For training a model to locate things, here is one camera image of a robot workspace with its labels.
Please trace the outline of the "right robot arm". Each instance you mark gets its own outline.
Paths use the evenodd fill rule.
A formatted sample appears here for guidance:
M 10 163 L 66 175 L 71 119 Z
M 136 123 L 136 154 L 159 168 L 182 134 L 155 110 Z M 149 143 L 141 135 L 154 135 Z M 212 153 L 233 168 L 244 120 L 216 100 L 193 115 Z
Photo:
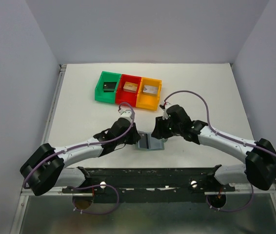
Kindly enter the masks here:
M 156 118 L 152 132 L 152 137 L 156 139 L 174 136 L 215 148 L 241 162 L 238 165 L 217 167 L 213 177 L 221 185 L 250 183 L 267 191 L 276 182 L 276 151 L 271 142 L 264 138 L 252 141 L 213 131 L 208 123 L 191 120 L 179 105 L 164 109 L 163 115 Z

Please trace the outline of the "sage green card holder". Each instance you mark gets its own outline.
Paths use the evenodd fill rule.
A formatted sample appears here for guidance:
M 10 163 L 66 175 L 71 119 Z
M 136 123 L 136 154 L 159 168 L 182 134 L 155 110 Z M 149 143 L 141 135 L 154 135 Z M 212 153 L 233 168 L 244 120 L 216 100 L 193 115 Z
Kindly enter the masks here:
M 164 143 L 167 139 L 156 139 L 151 136 L 150 132 L 138 131 L 140 140 L 136 143 L 136 150 L 140 151 L 157 151 L 164 150 Z

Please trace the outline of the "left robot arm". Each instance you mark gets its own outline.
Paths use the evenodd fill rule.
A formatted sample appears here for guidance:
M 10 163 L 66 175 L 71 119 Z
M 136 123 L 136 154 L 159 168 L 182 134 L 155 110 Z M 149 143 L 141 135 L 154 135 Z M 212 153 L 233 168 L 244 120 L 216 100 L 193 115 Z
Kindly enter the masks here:
M 54 187 L 80 187 L 90 176 L 81 167 L 73 168 L 73 164 L 107 155 L 119 145 L 134 145 L 139 140 L 135 123 L 120 117 L 111 128 L 84 142 L 59 148 L 45 143 L 21 166 L 22 187 L 36 196 Z

